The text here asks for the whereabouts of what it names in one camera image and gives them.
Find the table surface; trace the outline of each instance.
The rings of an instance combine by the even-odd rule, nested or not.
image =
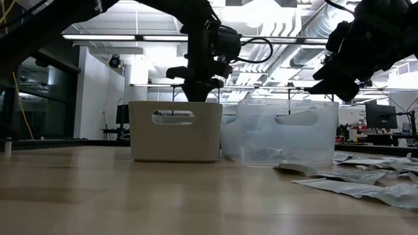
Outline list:
[[[271,168],[135,163],[129,148],[0,158],[0,234],[416,234],[418,212],[291,183]]]

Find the wall-mounted camera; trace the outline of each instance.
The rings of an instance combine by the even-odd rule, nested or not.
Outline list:
[[[41,60],[41,59],[37,59],[37,60],[35,60],[35,64],[36,64],[36,65],[38,65],[38,66],[40,66],[40,67],[42,67],[42,68],[46,68],[46,67],[48,67],[48,65],[49,65],[49,63],[48,63],[48,62],[43,61],[43,60]]]
[[[123,61],[120,59],[120,55],[112,55],[109,60],[109,66],[114,69],[119,69],[123,66]]]

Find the crumpled paper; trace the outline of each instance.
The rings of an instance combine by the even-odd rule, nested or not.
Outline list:
[[[357,168],[364,169],[360,166],[368,166],[367,170],[394,169],[399,172],[414,172],[418,174],[418,163],[412,162],[408,158],[400,157],[384,157],[382,159],[350,159],[339,163],[339,165],[356,165]]]
[[[364,183],[374,185],[376,181],[386,175],[386,172],[364,171],[364,170],[335,170],[331,172],[322,172],[315,176],[326,178],[338,178],[351,183]]]
[[[413,163],[418,163],[418,159],[412,157],[412,153],[406,155],[406,159],[410,160]]]
[[[278,166],[273,168],[274,170],[292,170],[296,172],[301,172],[305,176],[313,176],[317,174],[317,170],[310,166],[305,166],[302,164],[293,164],[293,163],[280,163]]]
[[[346,160],[352,159],[354,154],[347,154],[342,152],[334,152],[334,164],[338,164],[340,162],[344,162]]]
[[[408,177],[410,180],[414,181],[415,183],[418,183],[418,176],[416,176],[412,172],[399,173],[398,176],[400,176],[400,177]]]
[[[397,208],[418,208],[418,185],[399,183],[390,187],[379,187],[375,185],[348,183],[327,179],[297,180],[293,181],[293,183],[335,193],[343,193],[355,198],[369,196]]]

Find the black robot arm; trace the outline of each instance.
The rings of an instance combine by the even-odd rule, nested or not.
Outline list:
[[[330,34],[327,50],[332,54],[313,78],[320,82],[311,94],[336,94],[352,100],[360,82],[375,72],[418,54],[418,3],[410,0],[362,0],[352,22],[341,22]]]
[[[206,100],[214,88],[222,87],[214,75],[228,77],[229,62],[240,53],[240,35],[222,27],[207,0],[137,0],[176,17],[189,35],[188,65],[167,71],[167,77],[185,78],[182,86],[189,101]],[[55,0],[32,19],[0,39],[0,72],[13,71],[70,25],[106,12],[118,0]],[[224,57],[224,62],[214,61]]]

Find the black cable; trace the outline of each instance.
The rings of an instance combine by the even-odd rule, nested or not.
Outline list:
[[[329,5],[331,5],[331,6],[335,7],[335,8],[337,8],[337,9],[340,9],[340,10],[346,11],[346,12],[348,12],[348,13],[350,13],[350,14],[354,15],[354,12],[353,12],[352,10],[349,10],[349,9],[347,9],[347,8],[345,8],[345,7],[341,6],[341,5],[338,5],[338,4],[336,4],[336,3],[333,3],[331,0],[325,0],[325,2],[326,2],[326,3],[328,3]]]
[[[411,108],[411,106],[413,106],[413,104],[415,104],[415,102],[417,102],[417,100],[418,100],[418,97],[411,103],[411,105],[408,106],[406,111],[408,111]]]
[[[3,25],[0,25],[0,29],[4,29],[6,27],[11,26],[12,24],[18,22],[19,20],[25,18],[26,16],[30,15],[34,10],[37,10],[39,7],[41,7],[44,3],[46,3],[48,0],[42,0],[39,3],[37,3],[35,6],[31,7],[29,10],[25,11],[23,14],[18,16],[16,19],[11,20],[7,23],[4,23]]]
[[[235,31],[235,29],[233,29],[232,27],[226,26],[226,25],[221,25],[221,27],[224,27],[225,29],[230,29],[230,30]]]
[[[380,88],[378,88],[379,90],[380,90],[380,92],[382,92],[390,101],[392,101],[394,104],[396,104],[397,105],[397,107],[399,107],[402,111],[404,111],[405,113],[406,113],[406,111],[398,104],[398,103],[396,103],[394,100],[392,100],[392,98],[390,98],[389,97],[389,95],[388,94],[386,94],[386,93],[384,93],[383,92],[383,90],[381,90]],[[407,118],[408,118],[408,121],[409,121],[409,123],[410,123],[410,126],[412,126],[412,123],[411,123],[411,119],[410,119],[410,117],[407,115],[406,116]]]
[[[269,60],[269,59],[273,56],[273,53],[274,53],[273,44],[272,44],[272,43],[271,43],[268,39],[263,38],[263,37],[253,37],[252,39],[249,39],[248,41],[243,42],[243,43],[241,44],[241,46],[245,46],[245,45],[247,45],[248,43],[253,42],[253,41],[255,41],[255,40],[263,40],[263,41],[267,42],[268,46],[270,47],[270,55],[268,55],[265,59],[262,59],[262,60],[260,60],[260,61],[251,61],[251,60],[248,60],[248,59],[242,59],[242,58],[239,58],[239,57],[237,57],[237,58],[236,58],[236,59],[234,59],[233,61],[234,61],[234,62],[237,62],[237,61],[242,61],[242,62],[246,62],[246,63],[254,63],[254,64],[264,63],[264,62],[268,61],[268,60]]]

